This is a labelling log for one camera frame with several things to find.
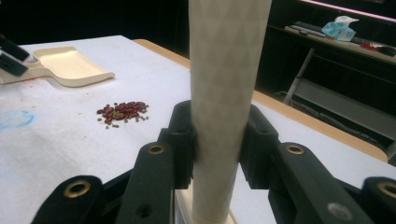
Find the beige dustpan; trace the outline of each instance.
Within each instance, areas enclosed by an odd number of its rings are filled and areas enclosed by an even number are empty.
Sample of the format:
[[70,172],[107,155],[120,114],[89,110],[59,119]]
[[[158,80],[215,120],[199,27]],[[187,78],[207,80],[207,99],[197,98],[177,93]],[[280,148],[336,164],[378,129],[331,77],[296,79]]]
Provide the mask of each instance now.
[[80,87],[115,76],[89,61],[74,47],[37,49],[32,54],[37,62],[25,63],[28,70],[20,77],[0,69],[0,84],[53,77],[66,87]]

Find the blue circle mark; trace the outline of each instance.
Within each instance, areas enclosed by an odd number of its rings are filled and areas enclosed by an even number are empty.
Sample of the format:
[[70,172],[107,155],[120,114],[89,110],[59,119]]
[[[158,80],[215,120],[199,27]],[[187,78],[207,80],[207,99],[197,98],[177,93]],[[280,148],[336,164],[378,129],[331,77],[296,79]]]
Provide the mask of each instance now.
[[30,124],[34,117],[33,114],[22,110],[0,113],[0,130],[24,127]]

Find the white table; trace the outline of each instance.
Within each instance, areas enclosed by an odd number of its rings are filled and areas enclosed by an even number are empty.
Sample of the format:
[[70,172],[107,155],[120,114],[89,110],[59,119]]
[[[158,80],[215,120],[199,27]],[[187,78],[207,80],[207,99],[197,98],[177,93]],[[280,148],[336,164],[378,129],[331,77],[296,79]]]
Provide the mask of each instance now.
[[[189,69],[119,35],[25,48],[60,46],[76,47],[116,77],[81,88],[50,78],[0,85],[0,223],[31,222],[50,193],[72,176],[96,175],[106,183],[130,170],[139,149],[168,126],[174,105],[191,98]],[[109,130],[97,121],[97,109],[130,101],[149,104],[149,120],[120,122]],[[253,104],[282,142],[306,145],[335,177],[356,187],[368,176],[396,179],[395,167]],[[275,223],[267,191],[250,190],[241,170],[231,207],[239,223]]]

